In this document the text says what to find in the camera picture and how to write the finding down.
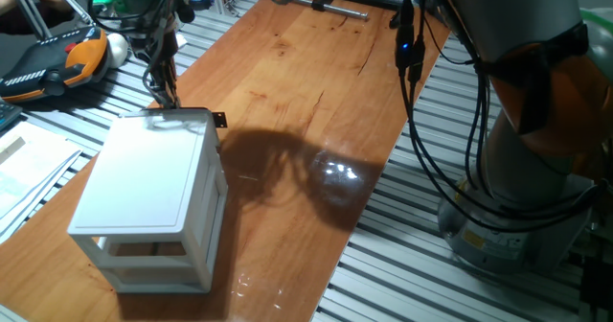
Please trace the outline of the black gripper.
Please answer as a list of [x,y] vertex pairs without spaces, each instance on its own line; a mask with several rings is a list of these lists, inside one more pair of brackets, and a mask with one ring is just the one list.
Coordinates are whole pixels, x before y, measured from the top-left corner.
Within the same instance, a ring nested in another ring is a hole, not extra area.
[[147,63],[147,89],[160,107],[166,105],[166,91],[170,108],[180,108],[181,102],[177,94],[176,71],[174,68],[165,69],[165,80],[167,87],[159,78],[152,73],[160,68],[164,62],[171,61],[178,52],[178,41],[176,31],[170,30],[164,33],[159,39],[153,39],[144,50],[143,61]]

